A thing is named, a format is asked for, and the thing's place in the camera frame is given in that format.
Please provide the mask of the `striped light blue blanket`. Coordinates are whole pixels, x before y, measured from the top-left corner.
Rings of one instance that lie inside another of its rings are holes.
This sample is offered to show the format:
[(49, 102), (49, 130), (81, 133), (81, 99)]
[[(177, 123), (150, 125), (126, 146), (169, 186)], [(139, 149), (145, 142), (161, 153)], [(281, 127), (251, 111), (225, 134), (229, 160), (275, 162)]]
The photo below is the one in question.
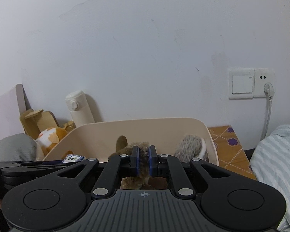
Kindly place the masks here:
[(259, 182), (276, 188), (284, 196), (287, 211), (278, 230), (290, 231), (290, 125), (277, 127), (258, 143), (250, 166)]

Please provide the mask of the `orange patterned cardboard box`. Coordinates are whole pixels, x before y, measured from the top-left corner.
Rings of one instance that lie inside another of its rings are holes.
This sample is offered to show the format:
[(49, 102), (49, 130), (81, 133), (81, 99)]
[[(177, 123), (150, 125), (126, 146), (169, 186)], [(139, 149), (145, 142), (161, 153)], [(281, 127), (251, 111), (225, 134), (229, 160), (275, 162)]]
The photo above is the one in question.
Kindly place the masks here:
[(210, 127), (219, 166), (255, 180), (248, 158), (233, 128), (229, 126)]

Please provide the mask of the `white wall switch socket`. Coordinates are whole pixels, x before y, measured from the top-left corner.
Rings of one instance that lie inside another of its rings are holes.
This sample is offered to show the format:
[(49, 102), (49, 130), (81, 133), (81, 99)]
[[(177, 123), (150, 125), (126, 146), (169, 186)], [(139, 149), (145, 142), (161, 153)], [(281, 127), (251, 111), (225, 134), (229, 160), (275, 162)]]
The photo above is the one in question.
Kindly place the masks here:
[(264, 98), (264, 85), (271, 83), (276, 88), (276, 76), (268, 68), (231, 68), (228, 69), (229, 99), (241, 100)]

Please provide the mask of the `wooden stand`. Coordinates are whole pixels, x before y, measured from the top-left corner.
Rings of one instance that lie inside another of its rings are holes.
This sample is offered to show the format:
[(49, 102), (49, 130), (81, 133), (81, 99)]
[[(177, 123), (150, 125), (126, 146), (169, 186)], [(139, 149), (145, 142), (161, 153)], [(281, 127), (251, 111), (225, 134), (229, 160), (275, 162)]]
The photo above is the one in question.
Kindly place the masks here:
[(59, 127), (54, 115), (43, 109), (37, 111), (28, 109), (19, 119), (25, 133), (33, 139), (37, 139), (39, 134), (48, 128)]

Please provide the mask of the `lilac board panel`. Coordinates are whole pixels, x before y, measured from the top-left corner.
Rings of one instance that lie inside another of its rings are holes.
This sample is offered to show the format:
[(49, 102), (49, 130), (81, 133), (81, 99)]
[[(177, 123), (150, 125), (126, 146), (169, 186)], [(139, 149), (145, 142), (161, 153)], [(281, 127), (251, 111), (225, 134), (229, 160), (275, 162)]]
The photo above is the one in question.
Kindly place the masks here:
[(26, 112), (22, 84), (0, 96), (0, 141), (8, 136), (24, 133), (20, 115)]

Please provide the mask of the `white thermos bottle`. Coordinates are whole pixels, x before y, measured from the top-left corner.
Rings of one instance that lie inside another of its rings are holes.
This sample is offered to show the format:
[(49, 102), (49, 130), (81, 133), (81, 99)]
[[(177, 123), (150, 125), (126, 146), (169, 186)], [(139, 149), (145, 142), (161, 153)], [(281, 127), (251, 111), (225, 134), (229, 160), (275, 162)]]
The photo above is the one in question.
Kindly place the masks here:
[(76, 127), (95, 122), (83, 91), (69, 93), (65, 101)]

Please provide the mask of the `blue white tissue pack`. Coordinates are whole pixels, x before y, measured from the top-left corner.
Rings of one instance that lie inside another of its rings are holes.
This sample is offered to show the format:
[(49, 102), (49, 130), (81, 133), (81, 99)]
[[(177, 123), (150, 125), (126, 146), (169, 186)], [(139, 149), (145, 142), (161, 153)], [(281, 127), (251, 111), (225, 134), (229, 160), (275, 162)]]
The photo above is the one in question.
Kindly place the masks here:
[(80, 162), (85, 160), (85, 156), (77, 155), (77, 154), (68, 154), (62, 161), (62, 163), (72, 163), (72, 162)]

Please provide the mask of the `grey plush pillow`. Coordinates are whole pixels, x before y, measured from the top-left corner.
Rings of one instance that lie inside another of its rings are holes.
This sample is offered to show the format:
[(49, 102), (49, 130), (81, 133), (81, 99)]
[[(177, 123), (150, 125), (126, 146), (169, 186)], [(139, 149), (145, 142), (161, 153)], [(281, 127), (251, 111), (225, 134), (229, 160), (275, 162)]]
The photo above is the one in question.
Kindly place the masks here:
[(41, 146), (26, 134), (16, 134), (0, 141), (0, 162), (42, 161), (45, 158)]

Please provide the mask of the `beige plastic storage bin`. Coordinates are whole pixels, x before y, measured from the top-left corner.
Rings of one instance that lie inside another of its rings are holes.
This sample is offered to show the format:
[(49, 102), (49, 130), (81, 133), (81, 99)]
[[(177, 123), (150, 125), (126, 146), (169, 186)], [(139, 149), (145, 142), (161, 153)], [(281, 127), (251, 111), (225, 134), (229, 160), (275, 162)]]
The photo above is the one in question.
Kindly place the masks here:
[(184, 135), (197, 135), (205, 140), (208, 161), (219, 165), (215, 145), (208, 128), (194, 118), (134, 119), (86, 124), (68, 133), (44, 158), (64, 159), (73, 153), (106, 162), (116, 150), (119, 136), (128, 143), (148, 141), (158, 154), (173, 155)]

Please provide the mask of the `orange plush toy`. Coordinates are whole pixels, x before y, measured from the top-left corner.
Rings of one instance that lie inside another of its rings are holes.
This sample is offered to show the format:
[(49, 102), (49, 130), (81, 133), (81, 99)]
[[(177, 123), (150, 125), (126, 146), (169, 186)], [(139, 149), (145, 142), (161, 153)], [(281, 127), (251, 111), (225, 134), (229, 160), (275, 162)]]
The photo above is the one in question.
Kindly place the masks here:
[(61, 127), (52, 127), (42, 131), (36, 142), (45, 157), (66, 135), (68, 132)]

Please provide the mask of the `brown hedgehog plush keychain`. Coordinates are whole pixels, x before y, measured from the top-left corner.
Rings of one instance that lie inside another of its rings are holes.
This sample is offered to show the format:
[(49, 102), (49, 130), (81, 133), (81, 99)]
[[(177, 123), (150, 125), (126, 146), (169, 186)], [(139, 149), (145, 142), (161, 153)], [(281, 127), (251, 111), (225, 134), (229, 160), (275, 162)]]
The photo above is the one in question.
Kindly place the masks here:
[(205, 140), (196, 135), (185, 135), (175, 149), (174, 156), (180, 162), (188, 163), (193, 158), (207, 160)]

